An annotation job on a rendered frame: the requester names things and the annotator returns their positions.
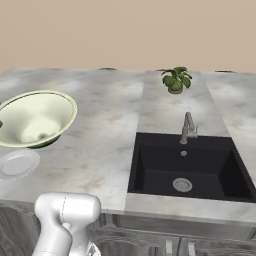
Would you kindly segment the green potted plant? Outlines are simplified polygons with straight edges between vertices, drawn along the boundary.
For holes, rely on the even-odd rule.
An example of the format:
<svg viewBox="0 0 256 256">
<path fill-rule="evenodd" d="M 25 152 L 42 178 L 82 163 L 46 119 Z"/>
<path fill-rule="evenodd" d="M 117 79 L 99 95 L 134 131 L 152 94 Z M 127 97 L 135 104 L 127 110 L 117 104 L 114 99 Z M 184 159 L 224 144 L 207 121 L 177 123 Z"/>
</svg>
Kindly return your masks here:
<svg viewBox="0 0 256 256">
<path fill-rule="evenodd" d="M 167 87 L 171 94 L 181 94 L 183 88 L 189 89 L 192 76 L 188 73 L 186 67 L 174 67 L 165 69 L 162 73 L 162 83 Z"/>
</svg>

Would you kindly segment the pale green bowl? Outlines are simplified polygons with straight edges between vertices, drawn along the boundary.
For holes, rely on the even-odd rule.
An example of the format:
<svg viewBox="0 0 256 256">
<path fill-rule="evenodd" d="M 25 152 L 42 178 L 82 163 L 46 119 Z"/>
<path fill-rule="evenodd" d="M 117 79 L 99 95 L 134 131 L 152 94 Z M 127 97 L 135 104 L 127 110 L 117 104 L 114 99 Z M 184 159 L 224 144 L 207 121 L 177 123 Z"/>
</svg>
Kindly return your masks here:
<svg viewBox="0 0 256 256">
<path fill-rule="evenodd" d="M 54 90 L 30 91 L 0 105 L 0 145 L 40 148 L 54 143 L 74 122 L 75 100 Z"/>
</svg>

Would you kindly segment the white plate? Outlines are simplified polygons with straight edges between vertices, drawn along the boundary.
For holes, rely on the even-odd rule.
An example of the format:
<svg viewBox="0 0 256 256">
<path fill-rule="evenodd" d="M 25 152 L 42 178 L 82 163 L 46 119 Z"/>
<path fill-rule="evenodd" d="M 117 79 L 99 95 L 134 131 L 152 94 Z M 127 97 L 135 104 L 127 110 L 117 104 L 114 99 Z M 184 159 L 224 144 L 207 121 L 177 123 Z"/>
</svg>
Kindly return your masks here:
<svg viewBox="0 0 256 256">
<path fill-rule="evenodd" d="M 0 180 L 23 178 L 40 164 L 40 155 L 29 149 L 16 150 L 0 157 Z"/>
</svg>

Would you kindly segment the grey cupboard door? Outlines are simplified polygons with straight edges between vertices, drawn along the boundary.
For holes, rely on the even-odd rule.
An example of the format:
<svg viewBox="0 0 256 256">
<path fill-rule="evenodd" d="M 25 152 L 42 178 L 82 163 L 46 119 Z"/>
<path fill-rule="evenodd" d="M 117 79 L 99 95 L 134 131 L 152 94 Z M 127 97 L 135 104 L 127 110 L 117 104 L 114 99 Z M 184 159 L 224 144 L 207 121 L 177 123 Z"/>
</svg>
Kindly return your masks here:
<svg viewBox="0 0 256 256">
<path fill-rule="evenodd" d="M 188 256 L 194 243 L 196 256 L 256 256 L 256 242 L 182 238 L 177 256 Z"/>
<path fill-rule="evenodd" d="M 166 256 L 166 241 L 172 241 L 173 256 L 177 256 L 179 238 L 149 232 L 120 229 L 88 230 L 92 242 L 102 256 Z"/>
</svg>

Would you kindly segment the black sink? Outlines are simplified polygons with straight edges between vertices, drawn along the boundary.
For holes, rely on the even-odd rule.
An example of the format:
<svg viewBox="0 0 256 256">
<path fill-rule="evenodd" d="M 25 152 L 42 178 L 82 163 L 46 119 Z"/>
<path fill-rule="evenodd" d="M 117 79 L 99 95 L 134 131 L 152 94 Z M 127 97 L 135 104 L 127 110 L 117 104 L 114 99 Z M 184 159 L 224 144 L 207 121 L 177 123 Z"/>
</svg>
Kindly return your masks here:
<svg viewBox="0 0 256 256">
<path fill-rule="evenodd" d="M 230 137 L 136 134 L 128 191 L 256 203 L 256 187 Z"/>
</svg>

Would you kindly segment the grey metal tap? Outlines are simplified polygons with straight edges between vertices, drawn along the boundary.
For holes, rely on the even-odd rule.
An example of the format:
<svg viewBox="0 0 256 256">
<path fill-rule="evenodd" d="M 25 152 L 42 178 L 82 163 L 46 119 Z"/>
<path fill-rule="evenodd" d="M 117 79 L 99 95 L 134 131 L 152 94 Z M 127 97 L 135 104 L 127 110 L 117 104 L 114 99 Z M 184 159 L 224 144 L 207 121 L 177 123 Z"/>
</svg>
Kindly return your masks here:
<svg viewBox="0 0 256 256">
<path fill-rule="evenodd" d="M 194 125 L 192 114 L 190 112 L 185 113 L 184 124 L 182 127 L 180 143 L 185 145 L 188 143 L 189 138 L 197 138 L 198 127 Z"/>
</svg>

